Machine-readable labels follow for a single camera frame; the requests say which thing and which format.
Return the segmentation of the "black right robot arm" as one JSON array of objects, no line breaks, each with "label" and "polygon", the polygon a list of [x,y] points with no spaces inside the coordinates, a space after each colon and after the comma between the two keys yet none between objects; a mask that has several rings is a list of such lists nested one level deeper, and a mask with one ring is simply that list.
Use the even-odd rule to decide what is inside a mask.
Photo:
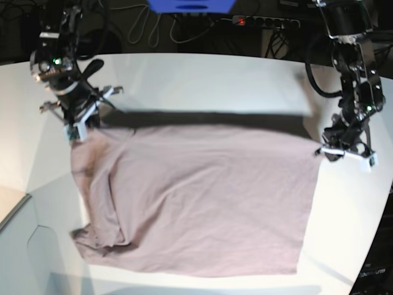
[{"label": "black right robot arm", "polygon": [[78,67],[78,27],[82,19],[81,1],[47,1],[41,12],[36,50],[30,56],[30,71],[36,82],[56,96],[57,102],[45,104],[41,111],[60,108],[65,124],[81,120],[101,93],[88,83],[104,62],[94,59],[84,71]]}]

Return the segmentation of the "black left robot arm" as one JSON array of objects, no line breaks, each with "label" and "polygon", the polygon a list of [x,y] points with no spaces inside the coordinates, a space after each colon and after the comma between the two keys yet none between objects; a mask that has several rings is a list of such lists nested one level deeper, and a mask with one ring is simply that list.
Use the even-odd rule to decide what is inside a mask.
[{"label": "black left robot arm", "polygon": [[332,126],[324,129],[323,144],[316,154],[335,162],[343,157],[358,160],[366,168],[377,164],[371,147],[369,120],[383,110],[386,102],[377,72],[376,58],[368,34],[372,23],[362,1],[315,1],[333,41],[331,59],[340,74],[341,90],[325,92],[311,70],[311,52],[322,33],[310,41],[305,68],[313,89],[324,98],[339,98],[340,113],[332,116]]}]

